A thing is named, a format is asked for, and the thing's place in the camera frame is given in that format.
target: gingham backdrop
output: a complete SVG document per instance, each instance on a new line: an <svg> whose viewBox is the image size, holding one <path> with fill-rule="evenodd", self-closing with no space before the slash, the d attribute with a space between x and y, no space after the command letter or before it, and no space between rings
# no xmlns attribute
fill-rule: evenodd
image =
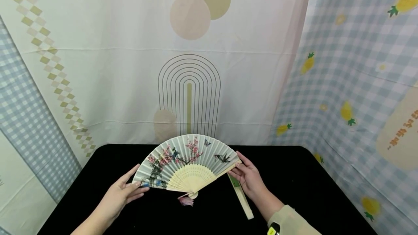
<svg viewBox="0 0 418 235"><path fill-rule="evenodd" d="M81 166L41 97L1 17L0 67L1 131L53 201L58 203L81 171ZM9 233L0 227L0 234Z"/></svg>
<svg viewBox="0 0 418 235"><path fill-rule="evenodd" d="M369 220L379 234L416 235L418 171L398 169L375 148L385 121L418 80L418 9L389 18L394 2L309 0L270 137L274 145L302 145L321 155L363 215L363 197L379 201L380 214ZM311 52L315 64L301 75ZM352 127L340 115L346 100L356 120ZM276 136L276 128L289 123L292 128Z"/></svg>

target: beige sleeve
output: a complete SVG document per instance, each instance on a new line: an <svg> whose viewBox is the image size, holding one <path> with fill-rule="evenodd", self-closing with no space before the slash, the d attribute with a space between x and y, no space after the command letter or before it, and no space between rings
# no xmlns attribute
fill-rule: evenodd
<svg viewBox="0 0 418 235"><path fill-rule="evenodd" d="M280 225L280 235L321 235L289 205L273 214L268 223L269 227L272 222Z"/></svg>

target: black table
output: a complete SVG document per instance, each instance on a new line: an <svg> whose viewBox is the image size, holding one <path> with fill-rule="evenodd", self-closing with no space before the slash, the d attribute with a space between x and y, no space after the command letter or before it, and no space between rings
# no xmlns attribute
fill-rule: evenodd
<svg viewBox="0 0 418 235"><path fill-rule="evenodd" d="M70 234L90 215L109 186L156 146L100 147L38 234ZM247 156L267 188L322 235L376 234L305 148L231 148ZM151 189L128 204L105 234L267 234L267 224L252 202L254 219L247 220L226 175L199 191L193 207L182 206L177 200L180 195Z"/></svg>

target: tassel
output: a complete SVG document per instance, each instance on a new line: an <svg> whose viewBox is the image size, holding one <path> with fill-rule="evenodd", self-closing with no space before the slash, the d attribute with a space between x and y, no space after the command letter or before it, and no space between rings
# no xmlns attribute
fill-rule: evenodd
<svg viewBox="0 0 418 235"><path fill-rule="evenodd" d="M190 197L187 196L187 195L189 195L189 194L184 194L183 196L180 196L177 199L179 200L181 205L183 205L183 206L190 205L191 207L193 207L194 200L190 199Z"/></svg>

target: hand fan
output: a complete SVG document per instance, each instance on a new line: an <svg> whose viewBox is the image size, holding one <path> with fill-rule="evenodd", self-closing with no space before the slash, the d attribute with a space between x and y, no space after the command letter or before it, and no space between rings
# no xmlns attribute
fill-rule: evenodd
<svg viewBox="0 0 418 235"><path fill-rule="evenodd" d="M189 197L235 167L240 159L228 145L214 138L188 134L171 138L142 162L133 183L183 191Z"/></svg>

